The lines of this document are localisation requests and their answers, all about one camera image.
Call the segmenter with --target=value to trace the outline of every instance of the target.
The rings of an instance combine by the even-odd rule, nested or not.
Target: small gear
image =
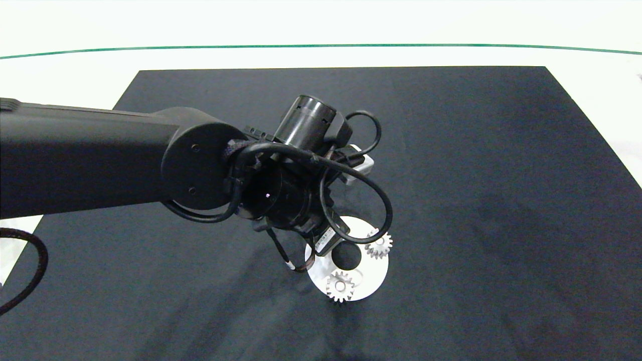
[[[327,277],[325,294],[335,302],[350,301],[354,293],[354,283],[348,274],[337,271]]]
[[[377,232],[379,232],[378,228],[373,229],[371,232],[368,233],[368,237],[372,236]],[[388,233],[386,233],[380,239],[372,243],[366,244],[365,250],[370,255],[370,257],[384,258],[388,254],[388,252],[390,252],[391,247],[392,247],[392,238]]]

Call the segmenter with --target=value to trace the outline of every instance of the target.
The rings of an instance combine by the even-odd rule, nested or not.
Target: black cable
[[[12,308],[16,307],[20,302],[22,302],[40,283],[40,280],[44,276],[45,271],[47,270],[47,264],[49,263],[49,253],[47,252],[47,247],[40,240],[40,238],[34,236],[33,234],[19,229],[13,228],[0,228],[0,238],[16,238],[18,240],[23,240],[31,243],[36,247],[38,251],[38,268],[36,273],[34,273],[31,282],[27,287],[22,290],[17,296],[9,300],[7,303],[0,306],[0,316],[7,313]]]
[[[274,245],[277,247],[277,250],[279,251],[279,254],[281,255],[281,258],[283,258],[283,261],[285,261],[285,263],[288,265],[288,267],[291,270],[293,270],[294,272],[303,273],[303,272],[306,272],[307,270],[309,270],[310,267],[312,267],[312,265],[315,262],[314,248],[312,248],[312,252],[310,252],[310,256],[308,257],[306,262],[303,264],[303,266],[298,266],[297,267],[290,261],[290,257],[288,257],[288,254],[283,249],[283,246],[279,242],[279,239],[277,238],[277,235],[276,235],[276,233],[274,233],[272,228],[268,228],[265,231],[268,233],[268,235],[270,236],[272,241],[274,241]]]
[[[246,147],[239,153],[238,158],[236,159],[236,163],[234,165],[234,172],[233,172],[234,176],[235,177],[242,176],[244,172],[243,169],[246,163],[248,163],[249,160],[253,159],[254,156],[259,153],[280,153],[294,159],[307,161],[311,164],[321,164],[326,168],[330,168],[342,173],[352,175],[353,177],[359,179],[360,181],[370,186],[379,195],[379,197],[383,201],[383,205],[386,208],[386,219],[383,222],[383,226],[380,228],[380,230],[376,234],[370,237],[356,238],[356,237],[349,236],[347,233],[343,232],[341,229],[339,229],[339,227],[334,222],[330,222],[329,223],[330,227],[332,227],[332,229],[335,232],[337,232],[337,234],[339,234],[344,240],[347,240],[353,243],[372,243],[378,240],[379,238],[381,238],[384,234],[386,234],[386,232],[390,228],[390,225],[392,224],[392,205],[390,203],[390,199],[388,198],[388,195],[374,181],[370,180],[361,172],[354,170],[345,164],[341,164],[341,163],[332,161],[330,159],[319,157],[317,154],[314,154],[313,152],[309,152],[307,150],[301,150],[298,148],[294,148],[292,146],[287,146],[279,143],[257,143]],[[319,189],[319,192],[320,192],[320,197],[322,199],[321,206],[324,212],[324,216],[327,219],[330,219],[331,216],[328,212],[327,205],[325,204],[325,202],[323,202],[324,187],[321,187]]]
[[[377,117],[375,117],[372,113],[370,113],[368,111],[357,110],[356,112],[352,112],[352,113],[348,114],[345,117],[345,119],[346,120],[350,120],[350,118],[352,118],[354,116],[357,116],[357,115],[363,115],[363,116],[366,116],[366,117],[370,118],[370,120],[372,120],[372,122],[373,122],[373,124],[375,126],[375,129],[376,129],[376,135],[374,136],[374,141],[372,142],[372,144],[368,148],[366,148],[366,149],[364,149],[364,150],[362,150],[360,152],[353,153],[353,154],[348,155],[348,156],[342,156],[341,158],[338,159],[338,161],[343,161],[344,160],[343,158],[352,159],[352,158],[356,158],[356,157],[359,157],[361,155],[367,154],[367,153],[371,152],[373,149],[375,149],[377,147],[377,145],[379,144],[379,141],[381,140],[381,123],[379,122]],[[332,155],[332,150],[333,150],[333,148],[331,148],[331,151],[330,151],[328,157],[330,157]],[[378,240],[379,238],[375,238],[374,240],[366,241],[366,240],[369,240],[369,239],[373,238],[374,236],[368,237],[368,238],[355,238],[355,237],[352,237],[352,236],[348,236],[347,233],[341,231],[339,226],[332,220],[332,217],[330,216],[330,214],[328,212],[328,209],[327,209],[327,204],[325,203],[325,182],[327,180],[328,171],[329,171],[329,169],[326,168],[325,172],[321,176],[321,181],[319,182],[319,202],[321,203],[321,208],[323,209],[325,219],[327,220],[327,222],[330,225],[330,227],[335,232],[337,232],[344,240],[347,240],[348,242],[352,242],[352,243],[372,243],[372,242]],[[387,219],[387,217],[388,217],[388,208],[386,208],[386,219]]]
[[[376,134],[374,136],[374,141],[372,142],[372,144],[368,148],[349,155],[347,157],[348,159],[357,158],[360,155],[364,155],[364,154],[370,153],[373,149],[375,149],[377,147],[377,145],[379,144],[379,141],[381,140],[381,123],[379,122],[377,117],[375,117],[373,115],[373,113],[371,113],[369,111],[366,111],[366,110],[357,110],[355,112],[352,112],[352,113],[346,115],[345,116],[345,120],[350,120],[350,118],[353,118],[355,116],[366,116],[366,117],[370,118],[370,120],[372,120],[372,122],[374,124],[374,128],[376,129]]]
[[[170,211],[174,212],[176,215],[181,216],[187,220],[200,223],[218,223],[230,218],[237,210],[239,204],[241,204],[241,197],[243,195],[243,184],[239,179],[235,179],[235,183],[232,186],[232,199],[227,205],[225,212],[217,215],[203,215],[201,213],[192,212],[189,209],[181,206],[176,203],[174,200],[164,200],[161,203],[165,205]]]

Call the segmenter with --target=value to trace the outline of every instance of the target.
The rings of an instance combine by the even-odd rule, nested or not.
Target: black fabric
[[[270,132],[299,94],[381,120],[371,177],[395,243],[374,295],[329,302],[238,218],[48,215],[35,233],[49,271],[0,319],[0,358],[642,358],[642,191],[543,67],[142,71],[116,108],[188,106]],[[369,127],[355,119],[353,143]],[[333,197],[383,221],[364,186]],[[2,297],[32,275],[30,252]]]

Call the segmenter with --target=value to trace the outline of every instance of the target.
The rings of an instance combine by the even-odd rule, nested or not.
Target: white disc
[[[350,227],[350,236],[357,238],[366,238],[374,230],[368,222],[351,217],[341,216],[341,219]],[[348,274],[354,283],[354,294],[350,301],[358,301],[373,294],[383,283],[388,272],[388,255],[382,258],[375,258],[369,255],[365,245],[357,244],[361,251],[361,262],[352,270],[342,270],[332,261],[332,251],[325,257],[316,257],[312,267],[308,270],[308,275],[317,288],[325,294],[327,277],[336,271]],[[310,256],[312,248],[306,246],[305,259]]]

